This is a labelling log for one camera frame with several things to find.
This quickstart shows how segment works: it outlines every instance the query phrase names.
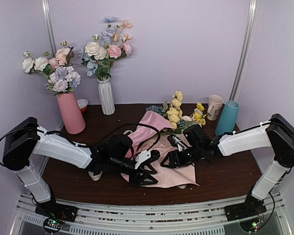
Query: small red bowl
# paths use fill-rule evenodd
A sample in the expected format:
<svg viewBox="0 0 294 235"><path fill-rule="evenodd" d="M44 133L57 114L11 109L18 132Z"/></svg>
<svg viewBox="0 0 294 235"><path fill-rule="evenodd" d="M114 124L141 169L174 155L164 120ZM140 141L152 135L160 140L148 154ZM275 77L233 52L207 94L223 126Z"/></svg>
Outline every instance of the small red bowl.
<svg viewBox="0 0 294 235"><path fill-rule="evenodd" d="M86 99L79 99L77 100L78 106L82 114L86 111L88 107L88 100Z"/></svg>

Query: teal cup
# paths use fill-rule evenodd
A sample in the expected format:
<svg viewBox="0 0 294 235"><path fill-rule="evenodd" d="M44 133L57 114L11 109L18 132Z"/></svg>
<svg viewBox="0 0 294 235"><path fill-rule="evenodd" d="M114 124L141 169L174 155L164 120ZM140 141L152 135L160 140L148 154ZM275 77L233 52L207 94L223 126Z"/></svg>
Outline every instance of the teal cup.
<svg viewBox="0 0 294 235"><path fill-rule="evenodd" d="M228 101L219 119L215 134L223 135L226 132L232 132L239 114L240 105L235 101Z"/></svg>

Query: pink rose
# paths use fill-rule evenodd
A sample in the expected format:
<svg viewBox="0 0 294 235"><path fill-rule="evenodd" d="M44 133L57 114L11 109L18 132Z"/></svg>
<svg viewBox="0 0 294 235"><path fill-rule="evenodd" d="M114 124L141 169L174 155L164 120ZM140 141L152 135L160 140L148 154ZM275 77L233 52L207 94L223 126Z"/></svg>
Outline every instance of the pink rose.
<svg viewBox="0 0 294 235"><path fill-rule="evenodd" d="M125 53L126 53L127 56L132 54L132 47L129 44L123 43L122 49L125 50Z"/></svg>
<svg viewBox="0 0 294 235"><path fill-rule="evenodd" d="M55 54L55 58L59 61L59 65L65 65L67 63L67 56L71 49L63 48L59 49Z"/></svg>
<svg viewBox="0 0 294 235"><path fill-rule="evenodd" d="M48 60L48 64L50 64L55 70L60 66L59 61L56 58Z"/></svg>
<svg viewBox="0 0 294 235"><path fill-rule="evenodd" d="M115 59L117 59L118 57L120 57L121 56L121 53L122 53L121 49L119 47L117 47L116 45L111 45L107 49L107 51L109 52L109 56L111 58L115 58Z"/></svg>

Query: light blue flower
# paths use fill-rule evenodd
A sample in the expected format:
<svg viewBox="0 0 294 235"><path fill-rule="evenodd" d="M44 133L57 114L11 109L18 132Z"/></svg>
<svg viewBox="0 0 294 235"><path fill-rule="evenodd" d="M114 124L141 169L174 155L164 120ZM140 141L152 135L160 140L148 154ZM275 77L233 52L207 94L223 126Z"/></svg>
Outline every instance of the light blue flower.
<svg viewBox="0 0 294 235"><path fill-rule="evenodd" d="M113 33L109 33L109 32L101 32L101 35L102 35L102 38L104 39L104 41L106 43L110 43L111 42L111 38L110 37L113 37Z"/></svg>
<svg viewBox="0 0 294 235"><path fill-rule="evenodd" d="M115 27L107 27L106 32L114 33L116 30L117 30L117 28L115 28Z"/></svg>
<svg viewBox="0 0 294 235"><path fill-rule="evenodd" d="M116 18L114 16L105 16L103 22L105 23L111 23L115 20Z"/></svg>
<svg viewBox="0 0 294 235"><path fill-rule="evenodd" d="M95 74L96 70L98 69L98 64L93 62L87 63L87 76L91 77Z"/></svg>
<svg viewBox="0 0 294 235"><path fill-rule="evenodd" d="M155 105L151 105L149 108L146 108L146 111L153 111L153 112L160 114L160 115L165 114L163 107L155 106Z"/></svg>
<svg viewBox="0 0 294 235"><path fill-rule="evenodd" d="M87 63L87 68L88 68L89 70L93 70L93 69L95 68L95 65L96 65L95 63L89 61L89 62Z"/></svg>

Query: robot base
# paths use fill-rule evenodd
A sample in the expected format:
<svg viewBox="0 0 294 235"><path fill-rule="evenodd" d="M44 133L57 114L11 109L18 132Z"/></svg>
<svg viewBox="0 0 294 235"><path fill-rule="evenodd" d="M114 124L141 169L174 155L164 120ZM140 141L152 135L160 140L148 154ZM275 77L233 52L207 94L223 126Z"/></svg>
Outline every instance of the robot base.
<svg viewBox="0 0 294 235"><path fill-rule="evenodd" d="M249 205L246 202L226 206L224 208L225 215L227 218L227 221L233 221L237 219L244 219L251 216L255 216L259 214L259 211L262 213L265 213L267 211L267 208L265 205L260 205L258 209L255 210L255 208L249 208L252 205Z"/></svg>
<svg viewBox="0 0 294 235"><path fill-rule="evenodd" d="M77 214L77 207L68 206L56 203L56 210L59 213L53 214L51 219L57 219L57 220L65 220L68 222L75 222L76 214ZM43 216L46 216L46 213L44 213L40 207L36 207L35 213L41 214Z"/></svg>

